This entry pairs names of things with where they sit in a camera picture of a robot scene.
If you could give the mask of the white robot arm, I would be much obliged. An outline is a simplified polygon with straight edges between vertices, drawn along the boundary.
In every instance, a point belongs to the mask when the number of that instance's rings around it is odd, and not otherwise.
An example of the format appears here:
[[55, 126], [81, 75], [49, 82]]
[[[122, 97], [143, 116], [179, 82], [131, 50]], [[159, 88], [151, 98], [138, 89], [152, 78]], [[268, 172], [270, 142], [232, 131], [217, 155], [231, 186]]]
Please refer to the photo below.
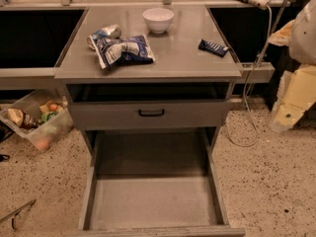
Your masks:
[[272, 110], [271, 129], [292, 129], [316, 103], [316, 0], [310, 0], [293, 21], [270, 37], [270, 43], [287, 45], [300, 66], [284, 71]]

